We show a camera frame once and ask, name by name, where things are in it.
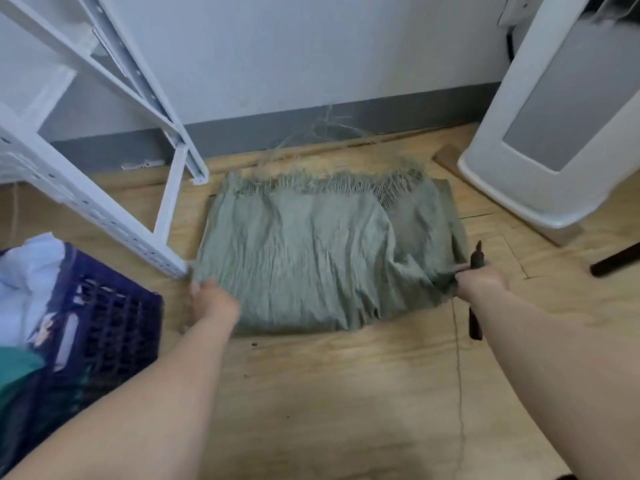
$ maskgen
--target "white cloth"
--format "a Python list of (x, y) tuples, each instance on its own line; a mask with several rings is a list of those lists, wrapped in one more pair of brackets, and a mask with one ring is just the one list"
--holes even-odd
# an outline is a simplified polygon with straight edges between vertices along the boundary
[(26, 345), (47, 312), (64, 257), (64, 242), (50, 232), (0, 257), (0, 346)]

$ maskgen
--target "plastic basket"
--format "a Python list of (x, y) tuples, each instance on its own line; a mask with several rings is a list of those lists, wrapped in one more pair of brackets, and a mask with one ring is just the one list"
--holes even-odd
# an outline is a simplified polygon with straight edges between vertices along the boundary
[(69, 243), (47, 312), (43, 339), (32, 346), (46, 366), (28, 379), (0, 424), (0, 476), (157, 359), (162, 297)]

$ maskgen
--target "metal shelving rack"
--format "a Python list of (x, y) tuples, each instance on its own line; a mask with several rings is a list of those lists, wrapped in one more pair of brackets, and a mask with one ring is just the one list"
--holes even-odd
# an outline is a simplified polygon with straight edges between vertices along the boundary
[(10, 172), (16, 180), (24, 180), (67, 205), (160, 271), (176, 278), (185, 276), (187, 262), (167, 246), (173, 211), (184, 169), (190, 172), (194, 185), (207, 183), (209, 170), (110, 0), (78, 2), (89, 17), (93, 33), (133, 89), (92, 59), (90, 50), (73, 42), (23, 1), (0, 0), (0, 12), (61, 55), (72, 69), (71, 79), (78, 71), (91, 75), (163, 129), (175, 152), (154, 231), (149, 231), (41, 138), (37, 127), (3, 103), (0, 171)]

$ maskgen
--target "black chair leg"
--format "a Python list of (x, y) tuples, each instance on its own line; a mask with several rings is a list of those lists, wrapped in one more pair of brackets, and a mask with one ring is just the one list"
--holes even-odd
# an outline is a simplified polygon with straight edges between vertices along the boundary
[(629, 246), (627, 249), (622, 250), (613, 256), (609, 256), (596, 264), (592, 264), (589, 268), (592, 275), (596, 278), (601, 278), (618, 271), (625, 266), (629, 266), (636, 261), (640, 261), (640, 242), (633, 246)]

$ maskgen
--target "white heater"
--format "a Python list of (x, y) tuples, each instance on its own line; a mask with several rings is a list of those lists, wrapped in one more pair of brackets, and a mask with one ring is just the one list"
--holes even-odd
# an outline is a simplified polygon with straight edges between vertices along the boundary
[(640, 168), (640, 4), (545, 0), (458, 167), (548, 228)]

